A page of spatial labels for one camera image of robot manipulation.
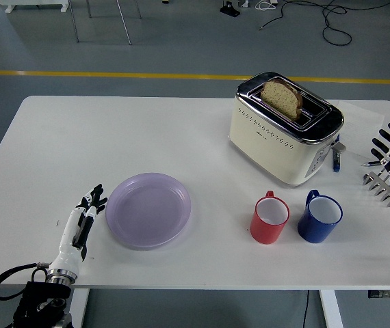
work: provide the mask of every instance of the red mug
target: red mug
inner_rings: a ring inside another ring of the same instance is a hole
[[[289,219],[289,208],[284,201],[274,197],[269,190],[255,206],[250,224],[252,237],[262,244],[272,244],[278,239]]]

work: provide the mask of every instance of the blue mug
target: blue mug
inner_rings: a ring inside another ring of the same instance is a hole
[[[310,243],[321,243],[342,218],[343,210],[336,200],[311,190],[298,222],[298,233]]]

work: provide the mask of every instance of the purple plate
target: purple plate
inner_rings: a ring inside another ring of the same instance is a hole
[[[114,189],[105,217],[119,241],[152,248],[173,239],[190,215],[190,197],[174,178],[160,173],[133,176]]]

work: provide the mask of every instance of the mug handle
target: mug handle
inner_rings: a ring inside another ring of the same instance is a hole
[[[312,198],[318,197],[319,195],[320,195],[320,193],[318,192],[318,190],[311,190],[307,194],[306,205],[309,204],[309,202],[312,200]]]

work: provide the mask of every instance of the black cable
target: black cable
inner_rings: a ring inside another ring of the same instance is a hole
[[[11,276],[11,275],[13,275],[19,271],[22,271],[22,270],[35,268],[36,266],[37,266],[37,263],[31,263],[31,264],[16,266],[15,268],[9,269],[9,270],[5,271],[4,273],[0,274],[0,284],[2,282],[4,282],[7,278],[9,278],[9,276]],[[10,295],[10,296],[5,296],[5,297],[0,296],[0,301],[8,301],[10,299],[13,299],[13,298],[23,294],[24,291],[25,291],[25,289],[22,289],[20,292],[13,294],[13,295]]]
[[[323,39],[327,43],[332,44],[334,46],[347,46],[348,44],[350,44],[352,42],[352,36],[349,33],[347,33],[346,31],[342,31],[340,29],[335,29],[334,27],[332,27],[330,25],[330,21],[328,19],[328,16],[330,14],[345,15],[345,14],[347,14],[348,10],[355,10],[355,11],[373,10],[373,9],[378,9],[378,8],[382,8],[382,7],[385,7],[387,5],[390,5],[390,2],[388,2],[388,3],[384,3],[383,5],[377,5],[375,7],[370,7],[370,8],[351,8],[351,7],[346,7],[344,5],[334,5],[333,3],[335,2],[335,0],[331,0],[327,5],[320,5],[318,3],[311,2],[311,1],[305,1],[305,0],[284,0],[284,2],[285,3],[282,4],[282,7],[281,7],[281,15],[279,17],[277,17],[277,18],[274,18],[274,19],[268,21],[264,25],[262,25],[259,28],[259,31],[261,29],[263,29],[266,25],[268,25],[268,24],[270,24],[270,23],[272,23],[274,21],[277,21],[278,19],[281,19],[282,17],[284,17],[283,8],[287,4],[289,4],[289,3],[295,4],[295,5],[308,5],[308,6],[311,6],[311,7],[319,7],[319,8],[322,8],[322,14],[323,14],[323,17],[324,17],[324,24],[326,25],[326,27],[322,31]],[[348,41],[344,42],[344,43],[332,42],[332,41],[330,41],[328,39],[328,36],[326,34],[327,31],[334,31],[334,32],[337,32],[337,33],[341,33],[341,34],[343,34],[343,35],[348,37]]]
[[[31,275],[31,281],[34,282],[34,278],[35,278],[35,275],[38,271],[43,271],[44,272],[44,280],[46,281],[47,280],[47,270],[45,268],[37,268],[35,269],[34,271],[32,271],[32,275]]]
[[[306,315],[307,315],[307,308],[309,306],[309,289],[307,290],[307,297],[306,297],[306,310],[304,311],[304,317],[303,317],[303,328],[306,324]]]

